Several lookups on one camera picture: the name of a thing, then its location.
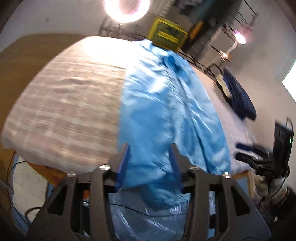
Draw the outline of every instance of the beige cloth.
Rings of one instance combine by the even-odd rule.
[[[89,172],[117,151],[130,42],[87,37],[51,60],[13,106],[5,148],[34,164]]]

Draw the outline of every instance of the dark blue cloth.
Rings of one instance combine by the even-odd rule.
[[[232,95],[232,98],[226,99],[226,101],[233,108],[234,112],[242,120],[246,117],[255,120],[257,113],[251,99],[227,68],[223,70],[223,79]]]

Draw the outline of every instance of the blue object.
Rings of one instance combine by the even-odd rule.
[[[119,148],[130,145],[124,188],[139,187],[154,210],[188,202],[175,182],[169,146],[206,172],[230,172],[226,138],[202,83],[173,51],[134,42],[137,57],[127,69],[122,90]]]
[[[255,120],[257,113],[251,99],[227,68],[223,70],[223,79],[232,95],[232,98],[226,99],[226,101],[233,108],[237,116],[242,120],[246,117]]]

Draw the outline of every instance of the bright window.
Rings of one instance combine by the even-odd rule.
[[[283,85],[289,91],[290,95],[296,101],[296,62],[283,80]]]

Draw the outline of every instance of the person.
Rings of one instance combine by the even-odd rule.
[[[268,187],[267,178],[255,176],[255,189],[265,202],[257,205],[267,223],[271,238],[268,241],[295,240],[296,228],[296,194],[284,179],[274,179]]]

